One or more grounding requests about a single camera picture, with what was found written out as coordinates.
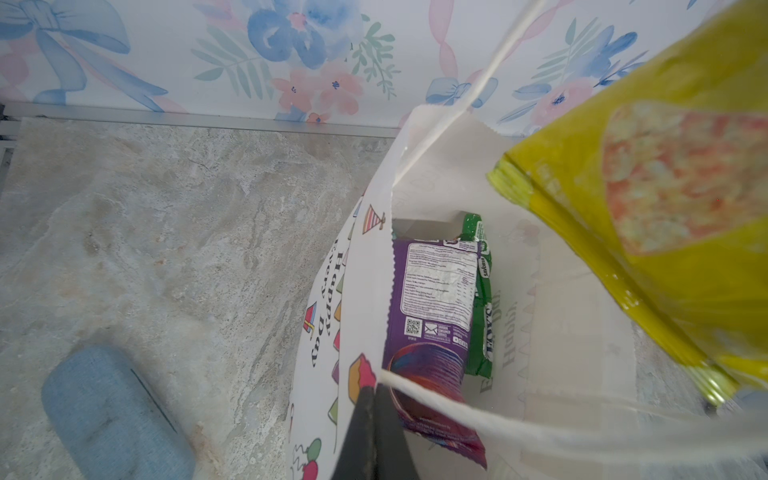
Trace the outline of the purple Fox's candy bag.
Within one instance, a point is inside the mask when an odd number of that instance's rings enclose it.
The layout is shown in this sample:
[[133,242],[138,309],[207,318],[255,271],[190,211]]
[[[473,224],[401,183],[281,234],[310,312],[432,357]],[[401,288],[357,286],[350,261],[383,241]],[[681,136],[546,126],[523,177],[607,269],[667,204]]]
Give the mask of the purple Fox's candy bag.
[[462,403],[480,246],[396,239],[382,367]]

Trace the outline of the white printed paper bag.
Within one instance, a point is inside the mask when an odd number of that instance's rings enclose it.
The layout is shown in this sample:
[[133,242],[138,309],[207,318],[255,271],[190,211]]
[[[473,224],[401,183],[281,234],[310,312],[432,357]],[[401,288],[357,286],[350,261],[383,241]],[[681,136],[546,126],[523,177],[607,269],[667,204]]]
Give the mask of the white printed paper bag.
[[559,2],[414,109],[312,285],[288,479],[635,479],[767,457],[767,5],[512,143],[474,116]]

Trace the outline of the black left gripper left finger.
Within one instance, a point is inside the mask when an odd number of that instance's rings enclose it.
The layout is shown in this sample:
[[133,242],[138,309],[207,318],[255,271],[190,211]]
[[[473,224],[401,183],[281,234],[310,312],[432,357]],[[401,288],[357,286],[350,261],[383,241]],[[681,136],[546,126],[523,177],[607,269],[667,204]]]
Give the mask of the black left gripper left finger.
[[375,388],[363,387],[346,432],[332,480],[371,480],[375,467]]

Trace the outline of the green yellow Fox's candy bag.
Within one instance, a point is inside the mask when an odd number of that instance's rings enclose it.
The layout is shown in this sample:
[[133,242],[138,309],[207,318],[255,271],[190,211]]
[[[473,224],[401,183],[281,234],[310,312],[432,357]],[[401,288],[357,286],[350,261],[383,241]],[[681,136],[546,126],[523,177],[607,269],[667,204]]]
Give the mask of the green yellow Fox's candy bag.
[[492,255],[482,217],[467,213],[463,219],[462,241],[474,241],[479,246],[475,297],[473,303],[470,343],[465,373],[492,378],[493,371],[493,293],[491,287]]

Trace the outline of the yellow snack bag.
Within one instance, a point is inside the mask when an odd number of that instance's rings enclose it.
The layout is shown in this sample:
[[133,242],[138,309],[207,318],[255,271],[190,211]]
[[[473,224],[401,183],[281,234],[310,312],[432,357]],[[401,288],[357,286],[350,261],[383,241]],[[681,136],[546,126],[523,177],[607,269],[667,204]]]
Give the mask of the yellow snack bag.
[[536,132],[490,173],[722,404],[767,386],[767,5],[737,1],[654,57],[571,28]]

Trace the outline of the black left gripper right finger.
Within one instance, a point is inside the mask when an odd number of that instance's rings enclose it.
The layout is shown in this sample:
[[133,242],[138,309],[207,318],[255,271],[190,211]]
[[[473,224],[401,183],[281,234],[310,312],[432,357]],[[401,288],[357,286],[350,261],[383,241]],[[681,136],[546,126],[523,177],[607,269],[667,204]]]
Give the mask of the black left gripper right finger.
[[375,478],[419,480],[392,391],[378,384],[374,397]]

